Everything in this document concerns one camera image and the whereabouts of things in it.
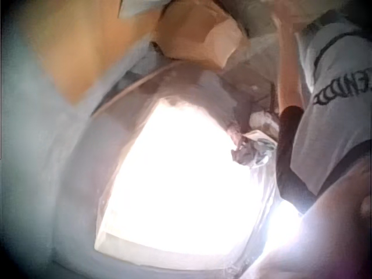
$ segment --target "black sleeve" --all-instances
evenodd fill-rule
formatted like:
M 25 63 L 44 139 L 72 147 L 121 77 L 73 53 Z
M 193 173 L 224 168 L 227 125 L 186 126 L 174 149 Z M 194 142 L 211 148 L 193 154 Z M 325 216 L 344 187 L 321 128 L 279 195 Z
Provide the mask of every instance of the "black sleeve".
M 315 203 L 316 197 L 290 168 L 293 143 L 302 115 L 303 109 L 289 106 L 279 117 L 276 176 L 280 196 L 305 213 Z

